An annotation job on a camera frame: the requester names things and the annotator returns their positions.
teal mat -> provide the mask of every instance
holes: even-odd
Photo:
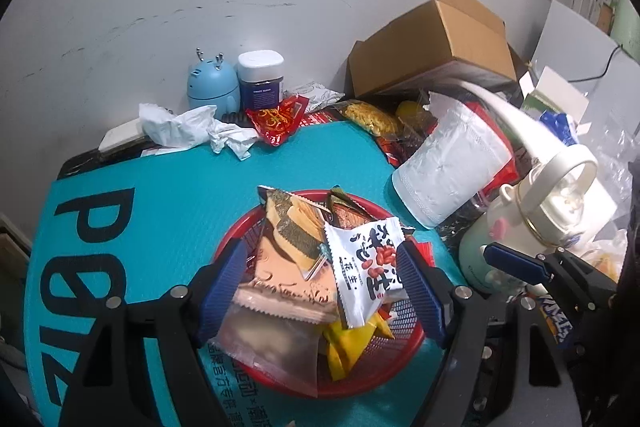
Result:
[[[58,256],[110,253],[126,272],[127,302],[155,299],[178,283],[188,283],[207,264],[220,239],[238,217],[257,204],[255,187],[273,185],[285,190],[330,188],[364,197],[408,225],[420,229],[390,183],[392,168],[375,142],[349,122],[300,129],[281,147],[258,144],[252,157],[239,162],[225,149],[216,156],[208,146],[163,156],[123,162],[97,171],[54,182],[42,211],[27,277],[25,296],[25,346],[36,402],[46,426],[60,415],[56,392],[63,399],[65,369],[72,371],[78,354],[41,341],[42,329],[87,333],[92,318],[52,313],[40,295],[44,266]],[[77,212],[54,216],[65,201],[134,188],[132,214],[126,229],[106,243],[85,243],[76,232]],[[92,210],[89,224],[111,224],[116,207]],[[417,232],[431,241],[436,265],[454,283],[460,272],[435,232]],[[82,281],[97,297],[106,295],[104,274],[82,274]],[[50,280],[54,296],[73,296],[60,275]],[[145,342],[152,386],[162,423],[178,426],[174,407],[162,376],[156,341]],[[405,426],[417,412],[441,359],[440,350],[425,342],[408,366],[386,385],[350,399],[320,401],[284,396],[248,381],[232,361],[213,350],[200,352],[212,387],[224,402],[234,425],[298,427],[326,425]],[[53,387],[46,385],[45,367]]]

yellow snack package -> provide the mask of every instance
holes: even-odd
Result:
[[[324,328],[323,334],[328,343],[326,357],[333,381],[347,377],[369,345],[376,329],[387,339],[394,337],[386,320],[378,312],[374,313],[361,328],[345,330],[340,321],[335,321]]]
[[[353,121],[373,136],[394,139],[399,136],[401,127],[398,118],[378,109],[374,105],[360,100],[340,102],[334,107],[345,118]]]

red plastic mesh basket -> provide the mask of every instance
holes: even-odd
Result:
[[[324,203],[329,191],[298,190],[295,193],[311,201]],[[391,217],[391,214],[375,203],[351,194],[350,197],[376,219]],[[214,259],[220,254],[229,239],[233,237],[244,238],[249,247],[250,255],[253,255],[260,239],[263,220],[264,210],[261,206],[256,206],[244,214],[226,232],[214,254]],[[336,382],[332,381],[326,360],[324,357],[319,357],[318,398],[344,398],[370,391],[393,378],[411,360],[424,340],[424,332],[417,321],[411,302],[408,300],[397,302],[393,304],[391,309],[398,314],[398,318],[390,324],[395,339],[373,337],[347,378]],[[296,394],[272,380],[269,375],[253,367],[245,366],[244,368],[254,380],[282,393]]]

white plastic bag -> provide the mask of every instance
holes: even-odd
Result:
[[[332,105],[332,103],[336,103],[344,97],[343,92],[332,91],[317,82],[310,82],[304,86],[287,89],[285,92],[285,98],[293,94],[301,94],[305,98],[309,99],[305,113],[324,109],[328,105]]]
[[[392,175],[398,196],[432,229],[489,184],[511,159],[500,137],[462,102],[430,93],[438,126]]]
[[[631,185],[633,176],[629,162],[638,157],[638,143],[633,136],[609,113],[604,125],[592,125],[580,137],[598,160],[598,181],[618,206],[612,219],[626,216],[631,211]]]
[[[155,103],[141,103],[142,130],[163,147],[190,149],[209,141],[207,130],[216,113],[215,105],[203,105],[179,115],[174,115]]]

white wall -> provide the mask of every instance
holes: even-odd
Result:
[[[183,110],[196,46],[272,48],[286,82],[342,87],[356,39],[425,0],[13,0],[0,21],[0,210],[28,235],[63,161],[137,115]],[[530,56],[550,0],[481,0]]]

